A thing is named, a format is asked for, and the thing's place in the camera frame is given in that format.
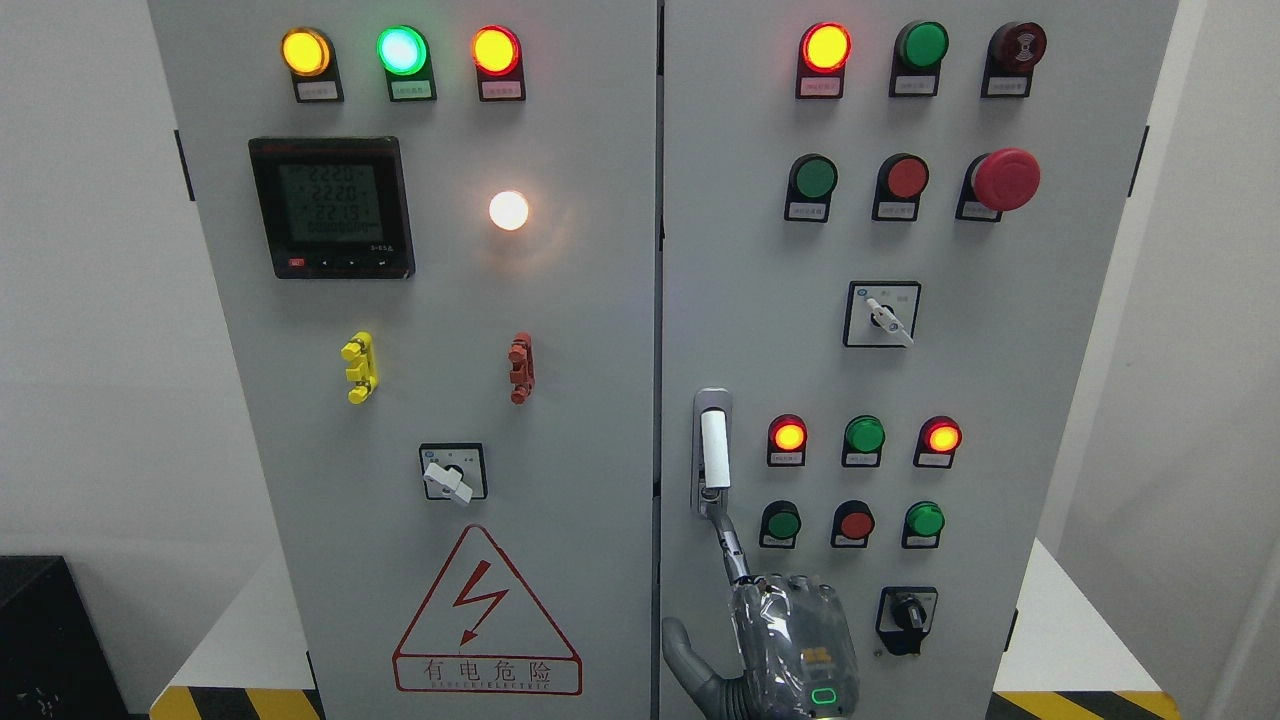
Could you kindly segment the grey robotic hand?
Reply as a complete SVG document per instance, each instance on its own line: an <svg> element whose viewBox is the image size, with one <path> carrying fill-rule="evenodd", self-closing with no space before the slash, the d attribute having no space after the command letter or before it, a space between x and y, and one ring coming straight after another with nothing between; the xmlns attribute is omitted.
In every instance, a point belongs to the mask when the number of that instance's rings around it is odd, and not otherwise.
<svg viewBox="0 0 1280 720"><path fill-rule="evenodd" d="M726 679L695 652L677 618L660 623L668 669L707 719L850 719L855 648L835 588L814 577L754 575L730 515L712 506L730 580L744 674Z"/></svg>

